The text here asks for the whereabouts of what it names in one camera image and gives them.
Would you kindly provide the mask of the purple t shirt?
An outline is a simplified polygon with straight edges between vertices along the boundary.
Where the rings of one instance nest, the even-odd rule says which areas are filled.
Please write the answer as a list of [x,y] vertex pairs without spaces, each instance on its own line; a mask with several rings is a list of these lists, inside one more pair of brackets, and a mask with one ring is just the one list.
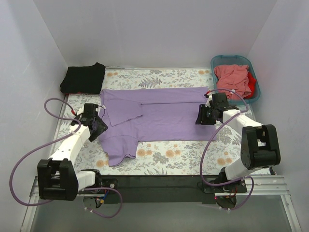
[[135,158],[139,142],[208,141],[214,126],[197,125],[206,87],[136,90],[104,89],[105,112],[99,115],[108,129],[99,136],[109,165]]

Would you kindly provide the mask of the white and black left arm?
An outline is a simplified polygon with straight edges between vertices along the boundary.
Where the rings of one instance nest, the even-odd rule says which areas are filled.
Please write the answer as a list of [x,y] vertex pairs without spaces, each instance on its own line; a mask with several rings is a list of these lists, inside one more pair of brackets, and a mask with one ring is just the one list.
[[39,197],[43,200],[72,201],[79,191],[100,188],[100,172],[85,169],[76,172],[75,160],[86,142],[93,142],[108,126],[98,115],[102,106],[86,103],[70,123],[70,133],[59,148],[37,165]]

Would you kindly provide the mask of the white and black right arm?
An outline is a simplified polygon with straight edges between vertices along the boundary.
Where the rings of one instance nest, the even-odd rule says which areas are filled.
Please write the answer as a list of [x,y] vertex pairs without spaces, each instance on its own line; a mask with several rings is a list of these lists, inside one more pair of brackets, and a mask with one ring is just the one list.
[[215,125],[221,122],[211,139],[224,126],[230,126],[241,136],[241,148],[240,158],[224,167],[212,182],[207,181],[200,170],[203,184],[211,187],[231,185],[255,171],[279,165],[281,154],[274,125],[256,122],[247,117],[244,110],[231,106],[223,89],[209,90],[205,97],[207,102],[200,105],[196,124]]

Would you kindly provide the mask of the black robot base mount plate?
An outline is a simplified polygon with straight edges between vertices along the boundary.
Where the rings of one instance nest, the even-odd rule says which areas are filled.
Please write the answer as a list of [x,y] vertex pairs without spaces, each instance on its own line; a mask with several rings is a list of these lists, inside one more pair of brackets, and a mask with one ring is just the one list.
[[247,193],[244,181],[212,187],[199,175],[103,175],[102,186],[114,186],[124,203],[203,203],[215,204],[215,194]]

